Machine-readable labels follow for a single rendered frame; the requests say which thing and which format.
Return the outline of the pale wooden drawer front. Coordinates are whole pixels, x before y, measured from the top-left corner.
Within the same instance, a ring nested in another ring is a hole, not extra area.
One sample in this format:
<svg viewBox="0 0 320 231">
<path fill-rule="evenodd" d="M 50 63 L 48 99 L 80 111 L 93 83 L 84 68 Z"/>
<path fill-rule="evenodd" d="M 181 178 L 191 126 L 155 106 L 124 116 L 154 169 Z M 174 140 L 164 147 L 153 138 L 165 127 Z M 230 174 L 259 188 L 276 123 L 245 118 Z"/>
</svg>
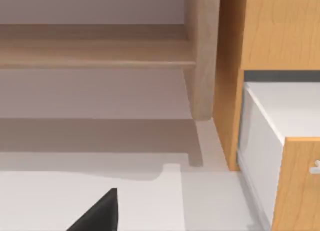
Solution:
<svg viewBox="0 0 320 231">
<path fill-rule="evenodd" d="M 271 231 L 320 231 L 320 137 L 285 138 Z"/>
</svg>

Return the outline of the orange wooden cupboard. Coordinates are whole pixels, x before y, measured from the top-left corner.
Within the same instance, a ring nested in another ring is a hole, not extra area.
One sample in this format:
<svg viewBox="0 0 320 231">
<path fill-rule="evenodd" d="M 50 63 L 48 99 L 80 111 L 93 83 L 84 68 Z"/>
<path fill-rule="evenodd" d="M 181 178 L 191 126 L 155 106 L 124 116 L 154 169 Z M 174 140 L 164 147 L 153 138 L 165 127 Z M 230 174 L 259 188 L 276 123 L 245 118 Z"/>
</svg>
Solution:
<svg viewBox="0 0 320 231">
<path fill-rule="evenodd" d="M 231 171 L 245 80 L 320 80 L 320 0 L 220 0 L 213 120 Z"/>
</svg>

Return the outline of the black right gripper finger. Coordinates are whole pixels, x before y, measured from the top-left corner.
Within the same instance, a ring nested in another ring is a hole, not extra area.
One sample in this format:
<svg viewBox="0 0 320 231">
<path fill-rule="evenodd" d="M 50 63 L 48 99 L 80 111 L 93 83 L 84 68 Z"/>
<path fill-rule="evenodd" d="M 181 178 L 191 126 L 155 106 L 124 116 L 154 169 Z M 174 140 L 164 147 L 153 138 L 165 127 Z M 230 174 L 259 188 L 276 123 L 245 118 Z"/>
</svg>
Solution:
<svg viewBox="0 0 320 231">
<path fill-rule="evenodd" d="M 118 189 L 111 188 L 66 231 L 118 231 Z"/>
</svg>

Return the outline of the pulled-out grey drawer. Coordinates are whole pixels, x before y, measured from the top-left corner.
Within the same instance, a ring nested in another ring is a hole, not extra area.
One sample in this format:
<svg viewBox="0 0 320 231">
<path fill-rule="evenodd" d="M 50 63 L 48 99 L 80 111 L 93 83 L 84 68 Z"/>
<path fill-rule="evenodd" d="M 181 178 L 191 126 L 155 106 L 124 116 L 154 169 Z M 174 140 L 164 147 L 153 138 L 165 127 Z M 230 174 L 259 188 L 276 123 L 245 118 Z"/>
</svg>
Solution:
<svg viewBox="0 0 320 231">
<path fill-rule="evenodd" d="M 272 231 L 286 138 L 320 138 L 320 82 L 248 82 L 237 161 L 263 231 Z"/>
</svg>

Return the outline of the pale wooden open shelf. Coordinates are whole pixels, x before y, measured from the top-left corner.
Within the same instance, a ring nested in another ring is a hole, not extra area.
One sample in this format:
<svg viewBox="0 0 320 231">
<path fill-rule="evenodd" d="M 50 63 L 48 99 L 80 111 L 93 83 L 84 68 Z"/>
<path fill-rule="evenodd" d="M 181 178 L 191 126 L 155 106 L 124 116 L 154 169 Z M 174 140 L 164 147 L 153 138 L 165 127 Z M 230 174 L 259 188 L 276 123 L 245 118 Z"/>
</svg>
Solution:
<svg viewBox="0 0 320 231">
<path fill-rule="evenodd" d="M 0 24 L 0 69 L 182 69 L 192 117 L 209 120 L 220 0 L 183 0 L 182 24 Z"/>
</svg>

